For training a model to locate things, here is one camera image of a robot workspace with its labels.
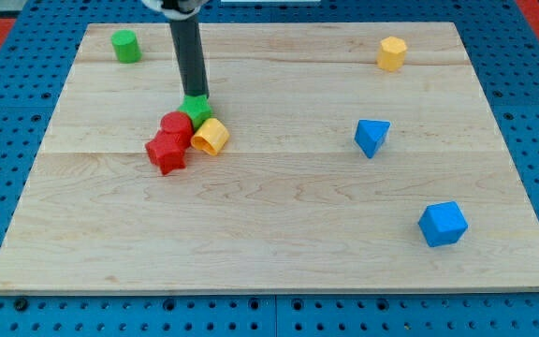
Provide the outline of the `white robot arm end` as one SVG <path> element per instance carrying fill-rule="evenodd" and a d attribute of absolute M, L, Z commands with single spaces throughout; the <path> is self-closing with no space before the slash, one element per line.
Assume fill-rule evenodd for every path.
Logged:
<path fill-rule="evenodd" d="M 209 0 L 141 0 L 148 9 L 162 13 L 171 21 L 184 21 L 198 14 Z"/>

